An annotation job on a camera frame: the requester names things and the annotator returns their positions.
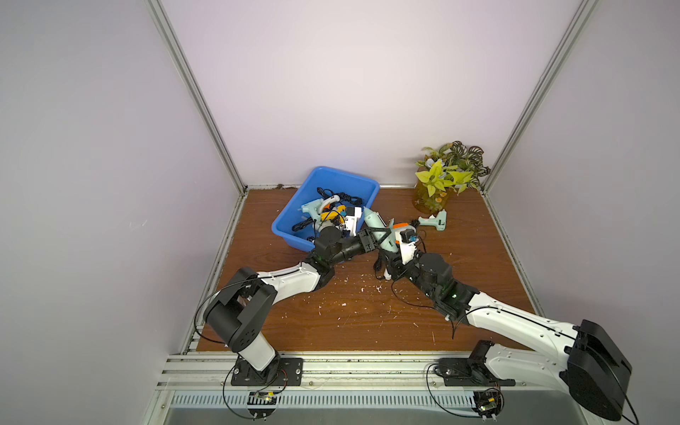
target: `artificial plant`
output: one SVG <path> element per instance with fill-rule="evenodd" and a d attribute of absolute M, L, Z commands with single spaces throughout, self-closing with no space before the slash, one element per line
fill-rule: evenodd
<path fill-rule="evenodd" d="M 427 187 L 430 197 L 435 194 L 437 189 L 446 191 L 447 188 L 455 184 L 449 178 L 449 173 L 444 172 L 441 159 L 433 163 L 429 170 L 418 171 L 415 175 Z"/>
<path fill-rule="evenodd" d="M 468 187 L 479 190 L 479 178 L 491 172 L 491 168 L 484 167 L 483 165 L 482 156 L 484 151 L 479 146 L 466 148 L 460 141 L 455 141 L 447 143 L 437 150 L 429 147 L 425 147 L 423 150 L 427 152 L 425 158 L 415 164 L 432 170 L 436 163 L 440 163 L 441 169 L 446 171 L 448 179 L 452 182 L 450 186 L 444 187 L 457 186 L 458 193 L 461 193 Z M 418 173 L 416 175 L 423 182 L 420 175 Z"/>

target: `yellow green leaf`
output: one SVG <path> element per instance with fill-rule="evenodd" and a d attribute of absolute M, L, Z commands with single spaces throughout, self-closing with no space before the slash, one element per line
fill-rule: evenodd
<path fill-rule="evenodd" d="M 430 181 L 430 172 L 429 171 L 418 171 L 415 174 L 415 176 L 418 177 L 418 179 L 423 183 L 427 183 L 427 182 Z"/>
<path fill-rule="evenodd" d="M 430 173 L 435 177 L 439 177 L 439 175 L 441 174 L 441 168 L 442 168 L 442 165 L 441 165 L 441 159 L 440 159 L 437 162 L 435 162 L 434 164 L 432 164 L 432 168 L 430 168 Z"/>
<path fill-rule="evenodd" d="M 462 182 L 461 172 L 459 171 L 449 171 L 451 177 L 454 178 L 454 184 L 460 184 Z"/>

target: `amber glass vase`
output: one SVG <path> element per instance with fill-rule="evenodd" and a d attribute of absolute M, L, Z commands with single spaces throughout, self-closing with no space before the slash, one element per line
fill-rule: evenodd
<path fill-rule="evenodd" d="M 435 194 L 430 196 L 427 191 L 427 186 L 418 180 L 418 183 L 413 190 L 413 206 L 422 213 L 436 215 L 442 209 L 446 208 L 446 203 L 449 201 L 451 193 L 453 192 L 454 190 L 452 188 L 449 190 L 437 189 Z"/>

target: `black cable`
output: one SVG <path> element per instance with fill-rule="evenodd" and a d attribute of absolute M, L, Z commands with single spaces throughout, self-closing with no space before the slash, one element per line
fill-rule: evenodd
<path fill-rule="evenodd" d="M 283 275 L 278 275 L 278 276 L 264 276 L 264 277 L 255 277 L 255 278 L 252 278 L 252 279 L 245 279 L 245 280 L 241 280 L 240 282 L 234 282 L 234 283 L 232 283 L 232 284 L 229 284 L 229 285 L 227 285 L 227 286 L 225 286 L 225 287 L 223 287 L 223 288 L 220 288 L 220 289 L 216 290 L 216 291 L 213 292 L 212 294 L 210 294 L 210 295 L 208 295 L 207 297 L 205 297 L 205 299 L 204 299 L 203 301 L 201 301 L 201 304 L 199 304 L 199 308 L 196 309 L 196 313 L 194 313 L 194 321 L 193 321 L 193 324 L 194 324 L 194 332 L 195 332 L 196 334 L 198 334 L 199 337 L 201 337 L 201 338 L 203 338 L 203 339 L 206 339 L 206 340 L 208 340 L 208 341 L 210 341 L 210 342 L 214 342 L 214 343 L 218 343 L 218 344 L 225 344 L 225 345 L 226 345 L 226 342 L 224 342 L 224 341 L 216 341 L 215 339 L 208 338 L 208 337 L 204 336 L 202 333 L 199 332 L 199 326 L 196 324 L 196 319 L 199 318 L 199 313 L 201 312 L 201 309 L 203 308 L 203 306 L 205 305 L 205 303 L 206 303 L 210 298 L 212 298 L 212 296 L 214 296 L 215 294 L 217 294 L 219 291 L 221 291 L 221 290 L 223 290 L 223 289 L 227 289 L 227 288 L 229 288 L 230 286 L 240 285 L 240 284 L 244 284 L 244 283 L 247 283 L 247 282 L 255 282 L 257 279 L 271 279 L 272 277 L 285 276 L 285 275 L 289 275 L 289 274 L 291 274 L 291 273 L 295 273 L 295 271 L 291 271 L 291 272 L 289 272 L 289 273 L 285 273 L 285 274 L 283 274 Z"/>
<path fill-rule="evenodd" d="M 384 276 L 378 276 L 378 272 L 382 269 L 382 257 L 380 256 L 380 252 L 378 252 L 378 257 L 375 259 L 375 262 L 373 263 L 373 274 L 375 275 L 375 278 L 378 280 L 385 280 Z"/>
<path fill-rule="evenodd" d="M 254 282 L 255 279 L 246 279 L 246 280 L 242 280 L 242 281 L 240 281 L 240 282 L 234 282 L 233 284 L 227 285 L 227 286 L 225 286 L 224 288 L 220 288 L 220 289 L 216 290 L 215 292 L 213 292 L 212 294 L 210 294 L 210 295 L 208 295 L 207 297 L 205 297 L 205 299 L 204 299 L 203 301 L 201 301 L 201 304 L 199 304 L 199 308 L 196 309 L 196 313 L 194 313 L 194 321 L 192 322 L 192 323 L 194 324 L 194 332 L 197 333 L 201 338 L 207 339 L 207 340 L 210 341 L 210 342 L 214 342 L 214 343 L 218 343 L 218 344 L 225 344 L 225 345 L 226 345 L 226 342 L 224 342 L 224 341 L 216 341 L 215 339 L 208 338 L 208 337 L 204 336 L 202 333 L 200 333 L 200 332 L 199 332 L 199 325 L 196 324 L 196 319 L 199 318 L 199 313 L 201 312 L 201 309 L 203 308 L 203 306 L 205 305 L 205 303 L 206 303 L 210 298 L 212 298 L 215 294 L 217 294 L 219 291 L 221 291 L 221 290 L 223 290 L 223 289 L 226 289 L 226 288 L 228 288 L 228 287 L 230 287 L 230 286 L 239 285 L 239 284 L 242 284 L 242 283 L 245 283 L 245 282 L 248 282 L 248 281 L 253 281 L 253 282 Z"/>
<path fill-rule="evenodd" d="M 444 410 L 446 413 L 449 413 L 449 414 L 451 414 L 451 415 L 453 415 L 453 416 L 458 416 L 458 417 L 460 417 L 460 418 L 468 418 L 468 419 L 479 419 L 479 416 L 459 415 L 458 413 L 454 413 L 454 412 L 452 412 L 452 411 L 446 409 L 444 406 L 442 406 L 442 405 L 439 404 L 439 401 L 437 401 L 437 399 L 435 398 L 435 396 L 432 395 L 432 390 L 430 389 L 430 376 L 429 376 L 430 368 L 431 368 L 432 366 L 436 366 L 436 365 L 437 365 L 436 363 L 432 363 L 432 364 L 430 364 L 430 365 L 427 366 L 427 369 L 425 369 L 425 384 L 427 385 L 427 391 L 430 393 L 430 398 L 432 399 L 432 401 L 434 401 L 435 404 L 436 404 L 437 406 L 439 406 L 440 409 Z"/>
<path fill-rule="evenodd" d="M 401 301 L 401 302 L 404 303 L 404 304 L 413 305 L 414 307 L 422 307 L 422 308 L 433 309 L 433 310 L 435 309 L 434 307 L 432 307 L 432 306 L 430 306 L 430 305 L 411 304 L 411 303 L 409 303 L 408 301 L 402 299 L 399 295 L 396 294 L 396 291 L 394 291 L 394 284 L 396 283 L 397 279 L 392 280 L 392 285 L 390 285 L 390 288 L 392 289 L 392 294 L 394 294 L 394 296 L 396 297 L 396 299 L 398 299 L 399 301 Z"/>
<path fill-rule="evenodd" d="M 236 361 L 238 362 L 240 358 L 241 358 L 241 356 L 239 355 L 238 358 L 236 359 Z M 224 384 L 222 385 L 222 400 L 224 401 L 224 405 L 226 406 L 227 409 L 229 409 L 229 411 L 230 411 L 231 413 L 234 413 L 236 416 L 238 416 L 238 417 L 241 418 L 241 419 L 247 419 L 247 420 L 260 419 L 260 418 L 255 418 L 254 416 L 251 416 L 251 417 L 249 418 L 248 416 L 239 415 L 238 413 L 236 413 L 235 411 L 233 411 L 233 409 L 229 406 L 229 403 L 226 402 L 226 395 L 224 395 L 224 387 L 226 387 L 226 383 L 227 383 L 227 381 L 228 381 L 228 379 L 229 379 L 229 375 L 231 375 L 231 373 L 234 371 L 234 369 L 236 369 L 236 362 L 235 362 L 234 365 L 231 367 L 231 369 L 229 370 L 229 372 L 226 373 L 226 377 L 224 378 Z"/>
<path fill-rule="evenodd" d="M 321 226 L 324 225 L 324 222 L 328 219 L 328 217 L 330 217 L 330 212 L 329 212 L 328 214 L 326 214 L 326 218 L 324 218 L 323 220 L 321 220 L 321 223 L 319 224 L 319 232 L 321 231 Z M 316 239 L 316 237 L 317 237 L 317 236 L 316 236 L 316 233 L 317 233 L 317 230 L 316 230 L 316 220 L 312 220 L 312 221 L 314 222 L 314 239 Z"/>
<path fill-rule="evenodd" d="M 537 325 L 539 325 L 539 326 L 542 326 L 543 328 L 546 328 L 547 330 L 551 330 L 551 331 L 555 332 L 555 330 L 554 330 L 553 328 L 551 328 L 550 326 L 544 325 L 544 324 L 542 324 L 542 323 L 540 323 L 540 322 L 537 322 L 536 320 L 531 320 L 530 318 L 525 318 L 525 317 L 522 316 L 521 314 L 513 313 L 512 311 L 508 311 L 508 310 L 502 310 L 502 309 L 500 309 L 500 308 L 498 308 L 498 307 L 494 307 L 493 305 L 485 305 L 484 307 L 477 307 L 476 309 L 472 309 L 472 310 L 466 312 L 466 313 L 463 315 L 463 317 L 467 317 L 467 316 L 468 316 L 470 313 L 472 313 L 473 311 L 482 310 L 482 309 L 494 309 L 494 310 L 502 311 L 503 313 L 508 313 L 508 314 L 513 315 L 513 316 L 517 316 L 517 317 L 519 317 L 519 318 L 521 318 L 521 319 L 524 319 L 524 320 L 526 320 L 526 321 L 528 321 L 528 322 L 532 322 L 533 324 L 537 324 Z M 456 325 L 454 326 L 453 334 L 452 334 L 452 336 L 451 336 L 452 339 L 453 339 L 454 335 L 456 334 L 456 329 L 458 329 L 458 325 L 460 325 L 461 321 L 462 321 L 462 318 L 460 318 L 460 319 L 456 322 Z M 571 339 L 573 339 L 574 341 L 576 341 L 576 338 L 574 338 L 574 337 L 572 337 L 572 336 L 570 336 L 570 335 L 567 335 L 567 334 L 561 333 L 561 332 L 559 332 L 559 334 L 562 335 L 563 337 L 571 338 Z"/>
<path fill-rule="evenodd" d="M 292 231 L 294 231 L 294 232 L 299 232 L 299 231 L 301 231 L 302 229 L 304 229 L 305 227 L 307 227 L 307 226 L 309 226 L 310 224 L 312 224 L 313 222 L 314 222 L 314 220 L 313 220 L 311 217 L 308 217 L 307 219 L 305 219 L 304 221 L 299 222 L 298 224 L 293 224 L 293 226 L 292 226 L 292 228 L 290 228 L 290 230 L 292 230 Z"/>
<path fill-rule="evenodd" d="M 234 413 L 236 416 L 238 416 L 238 417 L 241 418 L 241 419 L 247 419 L 247 420 L 263 419 L 263 418 L 266 419 L 267 417 L 266 417 L 265 415 L 260 416 L 259 418 L 258 418 L 258 417 L 255 417 L 255 416 L 251 416 L 251 417 L 249 418 L 248 416 L 240 415 L 240 414 L 236 413 L 235 411 L 233 411 L 233 409 L 232 409 L 232 408 L 229 406 L 229 404 L 226 402 L 226 395 L 224 394 L 224 387 L 226 387 L 226 383 L 227 383 L 227 381 L 229 380 L 229 375 L 231 375 L 231 373 L 232 373 L 232 372 L 234 371 L 234 369 L 236 368 L 236 363 L 238 363 L 239 359 L 241 359 L 241 358 L 242 358 L 241 355 L 239 355 L 239 356 L 237 357 L 236 362 L 235 362 L 234 365 L 231 367 L 231 369 L 229 369 L 229 372 L 226 373 L 226 377 L 224 377 L 224 384 L 222 385 L 222 400 L 224 401 L 224 405 L 226 406 L 227 409 L 229 409 L 229 411 L 230 411 L 231 413 Z M 283 370 L 283 369 L 281 370 L 281 372 L 283 372 L 284 375 L 286 376 L 286 380 L 284 381 L 284 387 L 283 387 L 281 390 L 279 390 L 279 391 L 277 391 L 277 392 L 274 392 L 274 394 L 281 394 L 281 393 L 286 389 L 286 386 L 288 385 L 288 374 L 287 374 L 286 371 Z M 277 373 L 276 373 L 276 376 L 274 377 L 274 379 L 272 379 L 272 382 L 274 382 L 274 381 L 276 380 L 276 377 L 277 377 L 278 375 L 279 375 L 279 373 L 277 372 Z M 266 390 L 266 389 L 269 388 L 270 386 L 271 386 L 271 384 L 269 384 L 268 386 L 264 387 L 262 390 L 257 390 L 257 391 L 255 391 L 255 393 L 258 393 L 258 392 L 260 392 L 260 391 Z"/>
<path fill-rule="evenodd" d="M 350 195 L 348 195 L 344 192 L 334 193 L 331 189 L 323 189 L 323 188 L 316 188 L 316 191 L 319 192 L 319 194 L 324 199 L 328 199 L 328 198 L 333 197 L 334 195 L 337 195 L 340 198 L 340 201 L 349 202 L 352 205 L 354 205 L 355 207 L 358 207 L 363 202 L 360 197 L 351 197 Z"/>
<path fill-rule="evenodd" d="M 423 232 L 425 234 L 425 236 L 421 237 L 420 232 Z M 423 252 L 425 252 L 425 254 L 427 254 L 427 248 L 425 248 L 425 238 L 427 238 L 427 232 L 423 229 L 420 229 L 418 231 L 418 233 L 416 233 L 416 236 L 418 236 L 418 241 L 423 245 Z"/>
<path fill-rule="evenodd" d="M 503 407 L 505 407 L 505 396 L 503 393 L 500 391 L 500 388 L 496 387 L 489 387 L 484 392 L 489 392 L 489 391 L 496 391 L 498 393 L 498 403 L 496 404 L 496 416 L 500 415 L 500 413 L 503 411 Z"/>
<path fill-rule="evenodd" d="M 586 348 L 588 348 L 592 353 L 595 353 L 595 354 L 602 360 L 602 362 L 605 363 L 605 364 L 607 365 L 607 367 L 609 368 L 609 372 L 612 374 L 612 376 L 614 376 L 614 379 L 616 380 L 616 384 L 619 386 L 619 389 L 621 390 L 621 392 L 624 393 L 624 397 L 626 398 L 626 403 L 628 403 L 628 407 L 630 407 L 630 411 L 632 412 L 633 417 L 635 418 L 635 422 L 633 422 L 632 420 L 628 419 L 628 418 L 623 414 L 623 409 L 622 409 L 621 417 L 624 418 L 625 420 L 629 421 L 629 422 L 630 422 L 631 424 L 633 424 L 633 425 L 640 425 L 640 420 L 637 418 L 637 413 L 635 413 L 635 409 L 633 409 L 633 405 L 630 404 L 630 400 L 628 400 L 628 395 L 627 395 L 626 392 L 624 391 L 624 387 L 621 385 L 621 381 L 619 381 L 619 378 L 618 378 L 618 377 L 616 376 L 616 374 L 614 373 L 614 370 L 611 368 L 611 365 L 605 360 L 604 357 L 602 357 L 602 354 L 598 353 L 597 351 L 593 350 L 593 349 L 590 348 L 590 347 L 586 347 Z"/>

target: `ventilated metal panel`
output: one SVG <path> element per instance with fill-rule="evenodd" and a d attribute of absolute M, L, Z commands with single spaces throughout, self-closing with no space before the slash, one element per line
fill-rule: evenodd
<path fill-rule="evenodd" d="M 248 396 L 244 391 L 225 390 L 224 395 L 232 409 L 247 409 L 255 406 L 265 407 L 265 402 Z M 275 405 L 267 405 L 272 409 L 432 409 L 439 407 L 423 391 L 314 391 L 288 390 L 277 395 Z M 447 390 L 436 394 L 439 404 L 447 409 L 460 411 L 462 414 L 473 413 L 473 392 L 464 390 Z M 177 391 L 172 400 L 172 407 L 177 408 L 225 408 L 221 391 Z"/>

